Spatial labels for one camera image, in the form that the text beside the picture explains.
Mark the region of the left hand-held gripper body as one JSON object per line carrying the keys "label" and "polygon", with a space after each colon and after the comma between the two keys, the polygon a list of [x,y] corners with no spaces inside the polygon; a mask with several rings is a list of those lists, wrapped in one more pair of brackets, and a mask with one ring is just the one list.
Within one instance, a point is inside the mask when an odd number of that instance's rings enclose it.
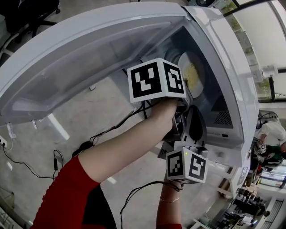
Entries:
{"label": "left hand-held gripper body", "polygon": [[179,66],[162,58],[156,58],[127,69],[130,102],[142,102],[157,98],[178,98],[179,104],[172,120],[171,131],[165,141],[178,141],[182,132],[184,113],[192,98],[187,94],[186,83]]}

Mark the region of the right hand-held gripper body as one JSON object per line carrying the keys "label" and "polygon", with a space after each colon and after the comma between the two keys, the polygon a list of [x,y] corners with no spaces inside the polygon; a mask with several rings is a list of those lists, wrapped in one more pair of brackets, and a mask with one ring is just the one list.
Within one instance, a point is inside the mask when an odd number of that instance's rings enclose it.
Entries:
{"label": "right hand-held gripper body", "polygon": [[181,184],[205,183],[208,171],[207,130],[203,115],[191,105],[183,116],[178,141],[163,141],[158,158],[166,161],[166,178]]}

